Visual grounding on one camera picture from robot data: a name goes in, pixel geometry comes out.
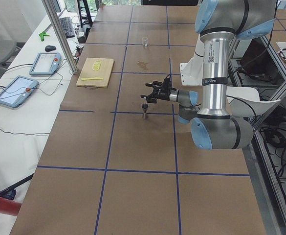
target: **cutting board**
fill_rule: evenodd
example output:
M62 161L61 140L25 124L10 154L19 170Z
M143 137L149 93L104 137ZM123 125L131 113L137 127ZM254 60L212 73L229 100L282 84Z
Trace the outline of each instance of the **cutting board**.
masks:
M99 70L94 70L94 63L100 62ZM76 83L78 87L101 87L106 88L109 83L114 59L106 58L87 58L79 79ZM102 78L102 80L82 80L85 78Z

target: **black mouse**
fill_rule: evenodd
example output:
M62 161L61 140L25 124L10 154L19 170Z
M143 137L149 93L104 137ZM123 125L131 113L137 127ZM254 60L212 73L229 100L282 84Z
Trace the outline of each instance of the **black mouse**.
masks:
M45 47L45 51L46 51L46 52L49 52L49 51L52 51L52 50L55 50L55 49L56 49L56 47L53 46L53 45L47 45L47 46Z

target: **blue tablet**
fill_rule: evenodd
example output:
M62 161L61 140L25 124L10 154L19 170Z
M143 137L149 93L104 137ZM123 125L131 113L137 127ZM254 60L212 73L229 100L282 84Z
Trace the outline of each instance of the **blue tablet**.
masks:
M30 69L30 75L53 75L61 60L60 53L39 53Z
M0 93L0 104L16 108L21 105L28 96L37 88L37 80L17 76L9 85Z

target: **keyboard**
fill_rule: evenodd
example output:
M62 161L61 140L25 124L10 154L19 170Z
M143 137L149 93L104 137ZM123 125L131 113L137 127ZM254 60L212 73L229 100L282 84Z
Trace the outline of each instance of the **keyboard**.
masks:
M63 29L63 32L65 33L66 38L75 37L71 18L63 17L63 18L60 18L59 21L60 21L61 28Z

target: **white desk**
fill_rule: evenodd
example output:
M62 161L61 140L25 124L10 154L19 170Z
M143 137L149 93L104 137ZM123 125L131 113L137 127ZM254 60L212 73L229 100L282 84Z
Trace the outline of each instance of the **white desk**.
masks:
M50 21L46 16L10 67L33 63L37 53L44 52L46 45L56 46L56 52L59 52L62 59L65 59L52 27L47 32L50 36L45 37L43 42L41 42L38 36L49 24ZM76 48L75 42L77 42L76 38L68 39L72 52ZM2 76L0 85L8 85L17 75L31 77L28 74L29 70L30 66L9 70ZM58 70L58 73L63 76L63 79L60 75L54 74L48 81L39 86L44 92L50 94L56 89L62 79L62 85L59 86L53 95L47 96L42 91L35 90L25 103L17 109L10 109L0 105L0 127L5 131L13 133L49 133L71 79L68 63L65 63ZM32 76L32 78L38 79L41 83L48 77L37 78ZM47 135L11 135L0 131L0 191L35 171L47 138ZM15 201L23 201L28 186L29 182L17 188ZM9 234L15 220L15 216L0 214L0 235Z

